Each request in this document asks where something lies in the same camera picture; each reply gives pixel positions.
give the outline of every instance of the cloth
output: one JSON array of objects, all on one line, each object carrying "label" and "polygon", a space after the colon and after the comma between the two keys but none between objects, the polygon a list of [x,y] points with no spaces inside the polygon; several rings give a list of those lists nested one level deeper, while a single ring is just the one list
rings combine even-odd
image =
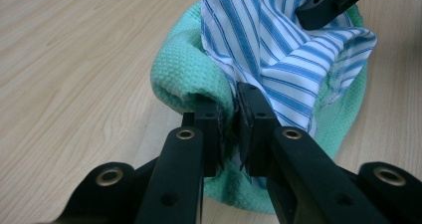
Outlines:
[{"label": "cloth", "polygon": [[[265,93],[281,124],[309,131],[333,157],[363,100],[365,63],[376,39],[368,30],[352,27],[362,25],[356,7],[323,29],[303,31],[293,11],[304,1],[202,0],[193,5],[154,61],[153,91],[177,112],[192,112],[195,95],[207,96],[220,104],[229,127],[236,107],[235,81],[251,83]],[[231,21],[233,12],[242,11]],[[268,36],[266,26],[271,26]],[[263,180],[240,172],[235,159],[226,158],[225,170],[206,180],[205,195],[274,213],[267,191],[260,187]]]}]

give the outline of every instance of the mint green knit fabric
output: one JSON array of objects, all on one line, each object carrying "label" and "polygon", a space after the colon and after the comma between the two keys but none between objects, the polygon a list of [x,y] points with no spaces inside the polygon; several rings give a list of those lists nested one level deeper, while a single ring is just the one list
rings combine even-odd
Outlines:
[{"label": "mint green knit fabric", "polygon": [[[347,15],[354,26],[362,26],[357,7]],[[223,109],[226,126],[234,115],[233,98],[225,74],[204,53],[201,45],[200,3],[189,8],[172,28],[152,65],[150,79],[155,95],[177,112],[193,112],[195,96],[202,95]],[[327,105],[329,74],[320,87],[313,108],[317,124],[316,142],[330,156],[337,153],[355,120],[366,88],[366,66],[345,94]],[[242,209],[274,213],[267,190],[250,184],[239,166],[225,160],[225,170],[207,178],[204,193],[217,201]]]}]

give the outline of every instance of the teal cloth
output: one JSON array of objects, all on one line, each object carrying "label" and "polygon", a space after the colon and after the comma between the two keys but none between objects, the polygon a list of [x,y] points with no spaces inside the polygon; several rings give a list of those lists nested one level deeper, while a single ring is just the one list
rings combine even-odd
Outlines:
[{"label": "teal cloth", "polygon": [[[347,11],[354,26],[362,26],[356,6]],[[234,115],[233,98],[225,74],[205,54],[201,43],[200,3],[189,8],[172,28],[152,65],[150,73],[155,95],[177,112],[193,112],[195,96],[206,96],[223,109],[226,127]],[[320,87],[313,108],[317,124],[316,142],[333,158],[354,122],[366,88],[366,66],[345,94],[325,104],[329,74]],[[246,210],[274,213],[267,190],[250,184],[229,158],[225,170],[205,180],[204,194],[217,201]]]}]

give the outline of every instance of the wood grain surface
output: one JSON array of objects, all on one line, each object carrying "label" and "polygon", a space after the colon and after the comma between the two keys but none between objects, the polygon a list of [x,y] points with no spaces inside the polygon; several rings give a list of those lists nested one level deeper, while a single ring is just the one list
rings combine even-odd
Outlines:
[{"label": "wood grain surface", "polygon": [[[152,61],[198,0],[0,0],[0,223],[52,221],[96,166],[139,167],[181,117]],[[367,95],[336,162],[385,161],[422,179],[422,0],[362,0],[378,37]],[[205,199],[204,223],[278,223]]]}]

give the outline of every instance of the blue and white striped fabric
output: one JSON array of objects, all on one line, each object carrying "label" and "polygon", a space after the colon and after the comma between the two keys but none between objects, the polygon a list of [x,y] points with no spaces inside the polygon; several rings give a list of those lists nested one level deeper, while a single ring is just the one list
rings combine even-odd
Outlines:
[{"label": "blue and white striped fabric", "polygon": [[295,9],[306,0],[202,0],[202,43],[236,82],[257,86],[282,125],[313,135],[313,106],[328,83],[324,103],[341,97],[376,43],[342,14],[324,28],[302,29]]}]

